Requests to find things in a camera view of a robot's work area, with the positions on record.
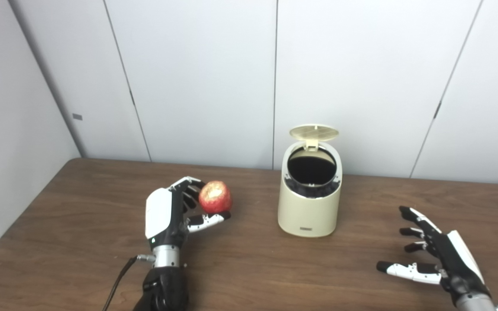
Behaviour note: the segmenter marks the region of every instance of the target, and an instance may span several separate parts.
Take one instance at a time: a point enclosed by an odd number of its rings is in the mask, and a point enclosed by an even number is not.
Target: open lid
[[[306,142],[306,150],[317,151],[318,142],[333,140],[339,135],[339,132],[326,125],[304,124],[292,128],[289,134],[297,140],[304,140]]]

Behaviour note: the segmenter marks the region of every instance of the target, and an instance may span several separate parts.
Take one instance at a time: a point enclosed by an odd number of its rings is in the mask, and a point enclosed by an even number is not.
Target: trash can
[[[342,187],[338,152],[324,143],[338,131],[305,124],[289,131],[300,140],[286,151],[278,203],[278,224],[289,234],[317,238],[334,232]]]

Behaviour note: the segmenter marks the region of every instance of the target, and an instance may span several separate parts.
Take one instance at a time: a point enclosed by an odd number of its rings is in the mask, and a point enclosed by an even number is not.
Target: table surface
[[[458,229],[498,303],[498,185],[346,175],[334,233],[298,238],[277,224],[279,171],[75,159],[0,239],[0,310],[100,310],[126,260],[150,251],[145,199],[186,175],[225,181],[234,200],[231,219],[182,249],[191,310],[453,309],[438,286],[377,272],[435,262],[403,252],[414,240],[399,235],[399,205]],[[149,269],[134,264],[110,311],[132,310]]]

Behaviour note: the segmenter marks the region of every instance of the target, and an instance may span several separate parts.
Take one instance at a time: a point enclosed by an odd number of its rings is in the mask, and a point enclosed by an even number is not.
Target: robotic hand
[[[180,249],[190,232],[198,232],[230,218],[230,212],[203,213],[184,217],[196,207],[204,182],[184,177],[168,187],[155,190],[147,198],[146,238],[153,255],[138,259],[152,261],[153,268],[144,280],[144,293],[134,311],[183,311],[188,303],[188,290]]]
[[[457,231],[441,233],[426,216],[417,210],[399,207],[403,219],[412,221],[419,228],[401,228],[405,236],[415,236],[423,241],[405,246],[408,253],[426,250],[439,258],[441,267],[431,263],[403,265],[379,261],[376,268],[396,277],[415,282],[441,285],[449,292],[453,305],[459,311],[498,311],[492,302],[491,293],[486,287],[482,273],[466,244]]]

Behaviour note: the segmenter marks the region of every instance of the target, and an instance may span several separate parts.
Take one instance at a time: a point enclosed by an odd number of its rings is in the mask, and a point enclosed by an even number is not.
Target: red apple
[[[232,208],[230,190],[223,181],[210,181],[201,189],[199,203],[209,214],[229,211]]]

